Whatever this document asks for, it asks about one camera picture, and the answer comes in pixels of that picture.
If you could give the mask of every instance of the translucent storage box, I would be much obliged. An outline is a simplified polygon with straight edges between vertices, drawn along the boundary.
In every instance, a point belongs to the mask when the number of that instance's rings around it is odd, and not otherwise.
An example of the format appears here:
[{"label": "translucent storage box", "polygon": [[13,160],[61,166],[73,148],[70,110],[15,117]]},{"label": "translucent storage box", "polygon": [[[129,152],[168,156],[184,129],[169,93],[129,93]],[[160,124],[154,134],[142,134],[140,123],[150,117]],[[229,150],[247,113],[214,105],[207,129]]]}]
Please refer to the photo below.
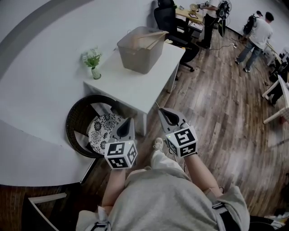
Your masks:
[{"label": "translucent storage box", "polygon": [[118,43],[122,64],[125,68],[146,74],[158,61],[163,52],[165,34],[145,36],[161,30],[137,27]]}]

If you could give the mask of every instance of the wicker chair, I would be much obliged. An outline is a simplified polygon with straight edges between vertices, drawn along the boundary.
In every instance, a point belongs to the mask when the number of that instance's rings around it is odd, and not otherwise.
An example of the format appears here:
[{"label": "wicker chair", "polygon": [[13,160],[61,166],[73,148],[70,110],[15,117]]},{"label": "wicker chair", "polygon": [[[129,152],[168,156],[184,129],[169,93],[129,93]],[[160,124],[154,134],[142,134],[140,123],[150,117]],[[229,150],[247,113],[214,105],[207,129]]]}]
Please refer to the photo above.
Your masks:
[{"label": "wicker chair", "polygon": [[89,158],[100,159],[103,158],[103,155],[95,152],[90,144],[88,143],[86,148],[84,149],[77,142],[75,131],[81,133],[88,137],[88,128],[93,119],[95,117],[100,117],[100,115],[95,111],[95,109],[91,106],[93,103],[103,103],[111,106],[111,111],[115,114],[118,114],[124,117],[122,110],[120,109],[118,103],[106,96],[101,95],[91,95],[82,98],[76,104],[73,105],[70,112],[68,113],[66,119],[66,134],[71,146],[79,152],[81,155],[84,155]]}]

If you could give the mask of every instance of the black and white floral cushion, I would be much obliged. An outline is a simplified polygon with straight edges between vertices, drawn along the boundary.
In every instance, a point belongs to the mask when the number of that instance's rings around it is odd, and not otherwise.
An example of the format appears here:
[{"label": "black and white floral cushion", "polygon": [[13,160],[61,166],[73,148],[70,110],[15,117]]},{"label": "black and white floral cushion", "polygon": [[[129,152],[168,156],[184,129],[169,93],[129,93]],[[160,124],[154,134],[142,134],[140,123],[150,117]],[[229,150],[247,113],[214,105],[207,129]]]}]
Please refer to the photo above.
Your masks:
[{"label": "black and white floral cushion", "polygon": [[108,143],[112,130],[123,118],[116,114],[104,114],[92,122],[89,128],[89,143],[92,149],[104,155],[105,144]]}]

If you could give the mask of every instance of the white cube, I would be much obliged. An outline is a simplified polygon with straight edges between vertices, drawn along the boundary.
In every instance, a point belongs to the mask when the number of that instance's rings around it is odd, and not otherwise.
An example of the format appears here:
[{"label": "white cube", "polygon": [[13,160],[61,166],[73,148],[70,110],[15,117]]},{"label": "white cube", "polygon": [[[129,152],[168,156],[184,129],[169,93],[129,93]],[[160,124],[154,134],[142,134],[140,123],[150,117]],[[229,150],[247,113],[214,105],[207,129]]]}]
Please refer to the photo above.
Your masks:
[{"label": "white cube", "polygon": [[137,150],[133,140],[105,145],[104,158],[112,169],[131,168],[136,156]]},{"label": "white cube", "polygon": [[198,138],[193,126],[166,135],[168,147],[178,157],[197,152]]}]

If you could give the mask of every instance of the vase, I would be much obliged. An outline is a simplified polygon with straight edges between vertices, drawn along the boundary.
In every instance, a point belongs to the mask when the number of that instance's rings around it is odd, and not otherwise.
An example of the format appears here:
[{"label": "vase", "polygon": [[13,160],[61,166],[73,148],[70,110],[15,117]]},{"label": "vase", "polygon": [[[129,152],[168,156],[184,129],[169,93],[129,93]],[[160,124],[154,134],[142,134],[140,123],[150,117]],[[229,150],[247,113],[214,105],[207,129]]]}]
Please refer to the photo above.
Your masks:
[{"label": "vase", "polygon": [[100,74],[99,70],[96,67],[91,69],[91,73],[92,73],[92,76],[93,76],[94,79],[100,79],[101,74]]}]

